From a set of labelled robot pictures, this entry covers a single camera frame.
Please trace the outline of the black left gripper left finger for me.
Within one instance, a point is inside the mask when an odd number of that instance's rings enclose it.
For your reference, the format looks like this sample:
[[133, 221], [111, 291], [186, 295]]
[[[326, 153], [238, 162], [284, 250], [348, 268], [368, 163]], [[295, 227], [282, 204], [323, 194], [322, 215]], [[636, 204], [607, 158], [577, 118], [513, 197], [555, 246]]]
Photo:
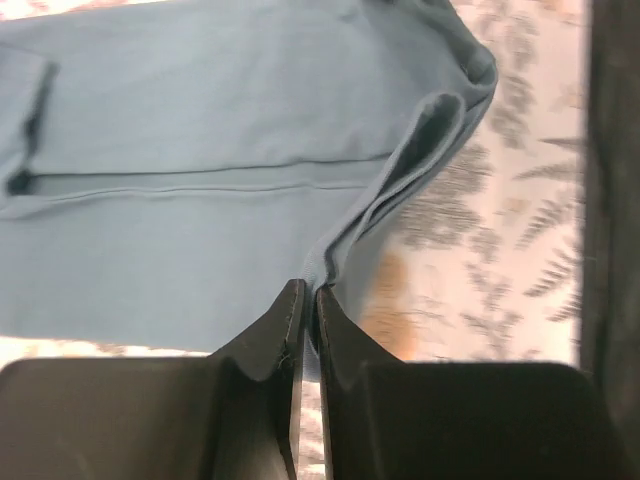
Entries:
[[305, 285], [203, 357], [38, 358], [1, 373], [5, 479], [292, 479]]

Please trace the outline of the blue-grey t shirt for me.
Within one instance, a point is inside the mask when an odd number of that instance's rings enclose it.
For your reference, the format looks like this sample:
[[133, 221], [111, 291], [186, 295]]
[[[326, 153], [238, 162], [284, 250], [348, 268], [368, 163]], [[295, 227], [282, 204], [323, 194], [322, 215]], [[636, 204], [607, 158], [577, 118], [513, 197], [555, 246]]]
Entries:
[[357, 319], [496, 61], [446, 1], [164, 1], [1, 26], [1, 331], [212, 352], [284, 284]]

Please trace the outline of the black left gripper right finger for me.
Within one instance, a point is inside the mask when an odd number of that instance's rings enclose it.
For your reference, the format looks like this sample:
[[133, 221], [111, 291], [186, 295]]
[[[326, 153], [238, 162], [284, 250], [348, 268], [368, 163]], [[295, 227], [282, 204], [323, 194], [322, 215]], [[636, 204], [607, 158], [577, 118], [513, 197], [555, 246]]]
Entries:
[[316, 297], [331, 479], [631, 479], [585, 376], [560, 363], [399, 360]]

